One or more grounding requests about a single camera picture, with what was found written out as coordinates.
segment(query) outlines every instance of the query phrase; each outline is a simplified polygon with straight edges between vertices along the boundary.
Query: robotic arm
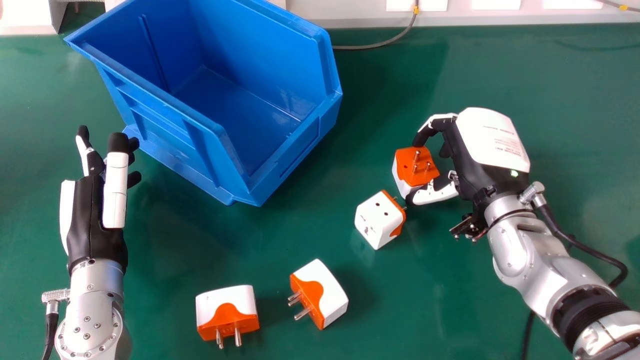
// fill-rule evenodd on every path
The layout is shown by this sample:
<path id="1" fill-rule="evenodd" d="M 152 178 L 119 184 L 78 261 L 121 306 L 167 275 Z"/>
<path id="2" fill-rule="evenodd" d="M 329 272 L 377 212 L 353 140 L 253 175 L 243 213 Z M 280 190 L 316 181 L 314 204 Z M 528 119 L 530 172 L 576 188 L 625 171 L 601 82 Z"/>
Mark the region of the robotic arm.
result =
<path id="1" fill-rule="evenodd" d="M 434 115 L 412 145 L 421 149 L 437 133 L 444 137 L 440 156 L 451 158 L 455 171 L 410 191 L 396 177 L 406 203 L 429 204 L 456 195 L 471 201 L 472 212 L 451 234 L 474 241 L 486 235 L 498 278 L 520 292 L 574 359 L 640 359 L 640 313 L 631 311 L 612 289 L 626 276 L 626 267 L 560 230 L 544 186 L 529 184 L 529 158 L 511 119 L 482 108 Z M 607 284 L 572 258 L 560 239 L 596 252 L 621 268 L 621 276 Z"/>
<path id="2" fill-rule="evenodd" d="M 86 126 L 81 126 L 76 145 L 84 177 L 62 182 L 60 191 L 60 236 L 71 285 L 42 294 L 47 311 L 42 359 L 55 347 L 61 359 L 127 360 L 132 343 L 124 325 L 128 255 L 122 228 L 127 189 L 141 180 L 139 172 L 128 173 L 140 143 L 113 133 L 103 161 L 89 142 Z M 58 326 L 58 308 L 65 301 L 66 319 Z"/>

